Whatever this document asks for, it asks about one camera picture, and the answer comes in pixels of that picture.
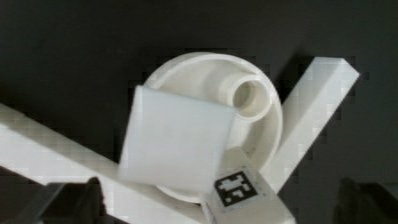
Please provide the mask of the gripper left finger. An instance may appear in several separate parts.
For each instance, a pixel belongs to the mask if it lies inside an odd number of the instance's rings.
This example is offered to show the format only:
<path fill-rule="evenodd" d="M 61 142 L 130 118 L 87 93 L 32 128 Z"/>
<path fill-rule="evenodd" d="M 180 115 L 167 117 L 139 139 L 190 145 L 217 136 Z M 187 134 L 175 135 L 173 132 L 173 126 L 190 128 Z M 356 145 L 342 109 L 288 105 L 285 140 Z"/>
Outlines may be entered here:
<path fill-rule="evenodd" d="M 100 179 L 54 182 L 15 217 L 15 224 L 103 224 L 107 216 Z"/>

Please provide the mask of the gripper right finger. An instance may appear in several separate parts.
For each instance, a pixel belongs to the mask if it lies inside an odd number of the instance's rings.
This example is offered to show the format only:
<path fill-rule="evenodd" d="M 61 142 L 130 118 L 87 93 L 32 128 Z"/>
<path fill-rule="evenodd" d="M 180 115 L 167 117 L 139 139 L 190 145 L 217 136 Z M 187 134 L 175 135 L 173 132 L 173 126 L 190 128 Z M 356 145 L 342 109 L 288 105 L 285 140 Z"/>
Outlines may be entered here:
<path fill-rule="evenodd" d="M 398 224 L 398 183 L 342 180 L 334 224 Z"/>

